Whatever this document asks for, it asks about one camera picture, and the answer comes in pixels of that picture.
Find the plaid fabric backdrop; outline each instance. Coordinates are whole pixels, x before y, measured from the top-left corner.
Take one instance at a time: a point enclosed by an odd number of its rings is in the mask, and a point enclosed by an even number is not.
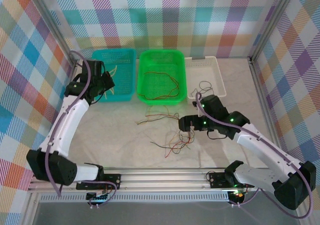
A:
[[[44,0],[71,48],[247,57],[278,0]]]
[[[18,223],[26,161],[54,122],[71,66],[31,0],[0,0],[0,224]]]
[[[320,210],[320,0],[291,0],[257,68],[282,148],[316,165]]]

